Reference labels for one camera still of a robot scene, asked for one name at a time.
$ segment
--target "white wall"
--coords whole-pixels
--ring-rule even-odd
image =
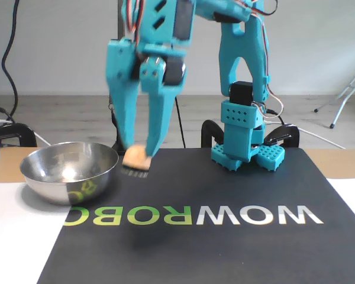
[[[265,0],[266,9],[273,0]],[[0,93],[11,93],[1,70],[14,0],[0,0]],[[280,0],[266,18],[271,88],[280,95],[335,94],[355,74],[355,0]],[[7,61],[20,94],[107,94],[106,47],[117,36],[114,0],[21,0]],[[185,94],[220,94],[220,26],[196,19],[186,58]],[[250,79],[242,65],[239,79]]]

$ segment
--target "teal robot base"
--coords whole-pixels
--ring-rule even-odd
[[[228,170],[237,170],[255,158],[259,166],[269,171],[275,171],[283,162],[283,147],[263,145],[266,125],[256,106],[226,100],[222,102],[221,122],[225,124],[224,143],[213,146],[213,161]]]

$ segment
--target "printed logo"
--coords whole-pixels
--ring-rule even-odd
[[[66,221],[65,226],[77,226],[86,222],[89,218],[89,211],[83,207],[72,207],[72,211],[80,211],[80,217],[74,221]],[[250,216],[250,211],[260,211],[263,218],[255,220]],[[136,214],[141,211],[149,212],[148,220],[138,220]],[[171,206],[164,206],[163,209],[157,209],[151,206],[138,206],[130,209],[127,214],[124,214],[123,206],[105,206],[97,208],[94,212],[95,218],[93,223],[98,226],[119,226],[127,218],[127,222],[134,225],[151,225],[155,222],[165,222],[169,225],[204,225],[214,224],[223,225],[224,218],[227,216],[233,225],[241,225],[246,222],[252,225],[267,225],[274,221],[275,216],[271,210],[257,205],[249,205],[242,207],[237,214],[228,206],[220,206],[218,215],[213,213],[209,206],[201,206],[198,216],[193,219],[190,206],[184,206],[183,212],[179,212]],[[277,220],[280,225],[286,225],[287,220],[291,220],[297,224],[306,224],[308,220],[316,224],[323,222],[305,205],[298,205],[293,213],[287,206],[279,205],[277,207]]]

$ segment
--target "stainless steel bowl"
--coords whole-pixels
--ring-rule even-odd
[[[67,142],[31,153],[20,171],[27,185],[50,203],[76,205],[105,190],[118,159],[108,146]]]

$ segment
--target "black mat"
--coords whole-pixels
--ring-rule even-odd
[[[275,173],[253,165],[229,173],[210,161],[209,151],[162,149],[147,179],[119,176],[105,198],[82,205],[89,210],[85,222],[63,227],[39,284],[355,284],[355,215],[304,151],[288,149]],[[103,206],[123,206],[119,225],[93,223]],[[128,212],[137,206],[152,206],[159,219],[132,224]],[[192,225],[167,224],[164,206],[177,212],[189,206]],[[205,214],[199,225],[202,206],[215,218],[228,206],[236,219],[225,213],[215,225]],[[243,209],[242,218],[245,206],[260,207],[248,215]],[[294,217],[279,218],[278,206]],[[299,224],[302,208],[312,214]],[[67,221],[80,215],[71,211]],[[135,215],[151,217],[148,209]],[[189,216],[172,218],[182,220]]]

